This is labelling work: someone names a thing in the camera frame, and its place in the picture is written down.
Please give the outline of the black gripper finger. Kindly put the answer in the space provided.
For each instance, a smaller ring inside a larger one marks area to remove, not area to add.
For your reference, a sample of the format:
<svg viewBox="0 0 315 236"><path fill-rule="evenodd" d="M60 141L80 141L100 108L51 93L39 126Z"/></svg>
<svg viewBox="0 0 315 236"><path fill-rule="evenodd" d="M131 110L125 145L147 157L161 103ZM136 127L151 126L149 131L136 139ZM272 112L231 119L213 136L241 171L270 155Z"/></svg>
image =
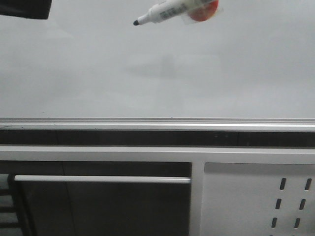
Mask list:
<svg viewBox="0 0 315 236"><path fill-rule="evenodd" d="M52 0L0 0L0 14L27 19L48 19Z"/></svg>

